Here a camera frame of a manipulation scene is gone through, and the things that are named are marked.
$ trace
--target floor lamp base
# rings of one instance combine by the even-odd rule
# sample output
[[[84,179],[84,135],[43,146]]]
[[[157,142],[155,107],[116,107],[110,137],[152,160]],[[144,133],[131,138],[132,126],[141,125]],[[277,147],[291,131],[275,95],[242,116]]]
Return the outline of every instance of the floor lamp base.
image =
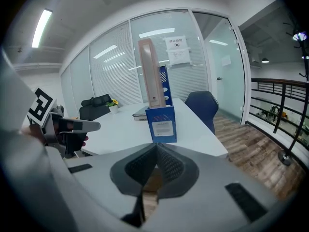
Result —
[[[287,156],[283,150],[279,151],[278,158],[284,165],[286,166],[291,165],[291,157]]]

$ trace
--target human hand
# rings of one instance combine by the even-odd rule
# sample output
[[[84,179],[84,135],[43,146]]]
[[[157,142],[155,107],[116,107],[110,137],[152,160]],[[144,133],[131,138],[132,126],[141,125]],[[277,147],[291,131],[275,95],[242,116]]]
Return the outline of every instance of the human hand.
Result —
[[[68,122],[67,128],[68,128],[69,131],[73,130],[73,123]],[[62,138],[61,138],[61,134],[59,134],[59,124],[58,124],[58,122],[54,123],[54,130],[55,130],[55,135],[56,135],[58,141],[61,142]],[[29,135],[29,136],[37,138],[42,144],[47,143],[40,126],[37,125],[37,124],[32,124],[32,125],[29,125],[27,127],[24,127],[24,128],[22,128],[21,132],[25,135]],[[85,141],[87,141],[88,139],[89,139],[88,136],[86,136],[85,139],[84,139],[84,142],[82,144],[82,147],[86,146]]]

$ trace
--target white desk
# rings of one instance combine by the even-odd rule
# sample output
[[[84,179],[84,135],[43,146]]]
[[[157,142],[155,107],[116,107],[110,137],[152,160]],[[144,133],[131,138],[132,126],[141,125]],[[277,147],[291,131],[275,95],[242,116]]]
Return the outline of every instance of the white desk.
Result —
[[[216,157],[227,156],[227,150],[208,127],[179,98],[173,99],[176,116],[177,145]],[[89,132],[83,151],[102,155],[141,144],[152,143],[147,121],[134,121],[132,114],[147,103],[123,106],[118,113],[108,113],[95,121],[101,124],[98,131]]]

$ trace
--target black slot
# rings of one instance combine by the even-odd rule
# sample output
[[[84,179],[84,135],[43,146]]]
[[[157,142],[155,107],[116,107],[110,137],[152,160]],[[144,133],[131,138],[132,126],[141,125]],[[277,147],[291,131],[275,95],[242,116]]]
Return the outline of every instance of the black slot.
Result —
[[[92,166],[90,164],[83,164],[83,165],[79,165],[79,166],[76,166],[76,167],[68,168],[68,170],[71,174],[73,174],[73,173],[77,173],[77,172],[80,172],[80,171],[83,171],[83,170],[86,170],[86,169],[89,169],[89,168],[92,168]]]
[[[228,184],[225,189],[250,222],[254,222],[267,213],[267,210],[240,183]]]

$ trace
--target blue cardboard box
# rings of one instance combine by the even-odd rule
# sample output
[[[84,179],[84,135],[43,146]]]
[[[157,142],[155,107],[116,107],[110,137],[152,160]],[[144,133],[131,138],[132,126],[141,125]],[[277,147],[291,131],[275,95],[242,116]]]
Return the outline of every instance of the blue cardboard box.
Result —
[[[146,115],[154,143],[177,142],[174,106],[146,109]]]
[[[172,95],[170,93],[170,88],[169,88],[169,76],[168,76],[168,71],[166,69],[166,66],[161,66],[160,67],[160,79],[161,83],[163,86],[163,91],[164,91],[164,97],[165,97],[165,103],[166,105],[173,105],[172,101]]]

